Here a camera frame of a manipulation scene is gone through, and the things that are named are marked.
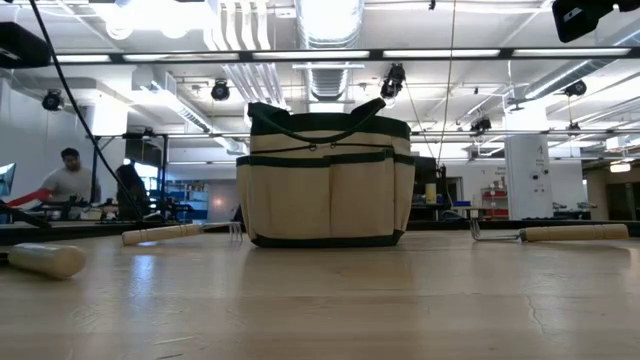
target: ceiling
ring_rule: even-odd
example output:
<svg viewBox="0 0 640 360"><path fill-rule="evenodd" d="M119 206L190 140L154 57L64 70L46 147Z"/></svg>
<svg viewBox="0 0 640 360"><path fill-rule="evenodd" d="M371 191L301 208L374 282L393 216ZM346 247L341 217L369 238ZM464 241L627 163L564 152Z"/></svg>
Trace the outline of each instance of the ceiling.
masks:
<svg viewBox="0 0 640 360"><path fill-rule="evenodd" d="M190 30L180 39L169 39L159 30L136 30L125 40L114 40L106 33L102 7L110 5L69 5L76 14L55 5L55 1L40 1L44 20L52 40L60 53L73 52L158 52L158 51L207 51L202 31ZM597 31L570 44L562 44L557 37L551 12L551 1L545 0L460 0L454 3L439 0L435 11L428 11L428 1L375 1L367 0L359 48L429 48L440 47L590 47L611 45L608 38L621 29L638 24L638 11L619 13L614 11L600 21ZM176 4L191 14L190 21L197 27L206 22L201 9L204 3ZM267 2L267 33L274 49L298 49L296 19L283 16L294 10L293 1L274 0ZM223 15L223 26L226 25ZM241 33L241 14L238 13L237 33ZM39 34L37 23L28 6L0 5L0 21L16 21L30 31ZM405 62L408 89L400 92L395 106L382 110L381 114L407 121L413 129L420 128L455 130L468 129L468 121L475 115L466 114L488 97L503 92L507 86L526 87L541 77L558 69L567 61L414 61ZM381 78L389 70L387 62L364 62L364 69L352 70L344 110L376 97ZM291 63L277 63L276 72L283 88L287 105L293 112L307 110L308 96L303 71L292 69ZM107 83L121 79L130 83L131 71L117 69L120 66L65 66L68 77L89 76ZM162 78L169 72L178 82L178 94L198 112L207 116L216 127L230 132L247 131L243 121L245 101L235 88L227 101L214 102L209 95L215 79L226 78L219 64L153 65L153 73ZM640 80L634 76L640 71L640 60L620 60L601 69L583 80L589 91L580 99L574 98L571 110L564 96L548 96L547 115L550 125L564 129L569 119L577 119L606 110L617 104L639 96ZM51 69L17 71L17 77L53 77ZM599 91L612 84L606 91ZM142 91L129 86L112 86L132 101L129 124L153 126L157 129L182 129L184 122L171 109L148 101ZM501 107L485 109L491 117L493 128L502 126ZM600 119L593 128L606 128L620 118L640 120L640 110L629 109L624 114ZM183 141L181 146L202 147L207 142Z"/></svg>

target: table surface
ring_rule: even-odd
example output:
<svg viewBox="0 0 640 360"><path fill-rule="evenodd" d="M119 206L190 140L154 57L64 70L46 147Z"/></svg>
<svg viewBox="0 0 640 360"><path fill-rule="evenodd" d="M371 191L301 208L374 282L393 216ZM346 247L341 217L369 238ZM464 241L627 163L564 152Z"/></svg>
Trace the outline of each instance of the table surface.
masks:
<svg viewBox="0 0 640 360"><path fill-rule="evenodd" d="M61 243L87 253L73 279L0 269L3 359L640 353L640 242L474 243L450 231L369 249L258 249L223 234Z"/></svg>

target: black cable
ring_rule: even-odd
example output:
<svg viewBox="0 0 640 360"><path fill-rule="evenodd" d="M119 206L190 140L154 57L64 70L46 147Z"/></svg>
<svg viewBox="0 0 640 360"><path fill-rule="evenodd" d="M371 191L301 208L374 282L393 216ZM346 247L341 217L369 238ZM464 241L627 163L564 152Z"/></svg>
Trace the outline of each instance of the black cable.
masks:
<svg viewBox="0 0 640 360"><path fill-rule="evenodd" d="M87 122L84 120L84 116L82 116L80 107L78 106L76 99L73 97L73 94L71 93L71 89L69 88L69 84L67 84L67 80L64 77L64 74L62 73L62 67L60 67L60 62L58 61L58 57L56 56L56 50L53 47L51 38L49 37L49 32L47 32L47 28L44 25L44 21L42 20L42 16L40 15L40 10L38 10L38 5L36 5L36 0L29 0L29 3L31 4L31 8L33 9L33 14L36 16L36 20L38 20L38 25L40 25L40 30L42 31L44 40L47 42L47 47L49 48L49 54L51 54L51 57L53 58L53 65L56 68L56 71L58 72L58 77L60 78L62 87L64 87L64 91L67 93L67 96L69 97L69 102L71 103L71 106L73 106L73 110L76 112L76 115L78 116L78 120L80 120L80 123L84 128L84 131L87 133L89 140L91 140L91 143L95 147L96 152L98 153L98 157L100 157L100 160L102 160L102 163L104 164L105 168L107 169L107 171L109 171L109 174L111 174L111 176L113 176L113 178L116 180L119 188L122 190L125 197L127 198L127 201L131 204L131 207L133 207L133 209L135 210L138 220L142 220L142 214L140 213L138 206L133 200L133 197L131 197L131 194L129 193L127 188L124 186L122 181L118 178L118 176L113 171L113 169L111 169L111 167L109 166L107 159L105 159L104 155L102 154L102 151L100 150L98 141L91 133L91 129L89 129L89 125L87 125Z"/></svg>

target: wooden tool handle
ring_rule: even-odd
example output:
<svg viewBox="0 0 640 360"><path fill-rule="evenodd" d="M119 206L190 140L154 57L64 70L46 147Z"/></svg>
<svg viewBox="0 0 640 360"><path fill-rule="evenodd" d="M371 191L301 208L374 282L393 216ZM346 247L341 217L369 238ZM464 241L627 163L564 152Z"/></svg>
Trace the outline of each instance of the wooden tool handle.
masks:
<svg viewBox="0 0 640 360"><path fill-rule="evenodd" d="M134 230L122 233L122 245L135 245L149 241L169 240L202 233L200 225L176 225L147 230Z"/></svg>
<svg viewBox="0 0 640 360"><path fill-rule="evenodd" d="M537 227L520 230L522 241L626 240L626 225L576 225Z"/></svg>
<svg viewBox="0 0 640 360"><path fill-rule="evenodd" d="M18 244L9 250L7 258L15 267L59 279L77 274L86 262L79 248L55 244Z"/></svg>

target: garden tool bag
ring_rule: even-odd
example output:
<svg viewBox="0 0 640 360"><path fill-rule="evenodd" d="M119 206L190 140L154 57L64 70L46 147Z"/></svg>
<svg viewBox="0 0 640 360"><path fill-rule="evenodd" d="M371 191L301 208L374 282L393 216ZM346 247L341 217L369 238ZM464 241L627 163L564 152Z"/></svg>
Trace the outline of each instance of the garden tool bag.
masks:
<svg viewBox="0 0 640 360"><path fill-rule="evenodd" d="M376 116L382 99L350 114L291 115L249 105L250 155L237 159L249 237L263 247L392 246L411 209L410 129Z"/></svg>

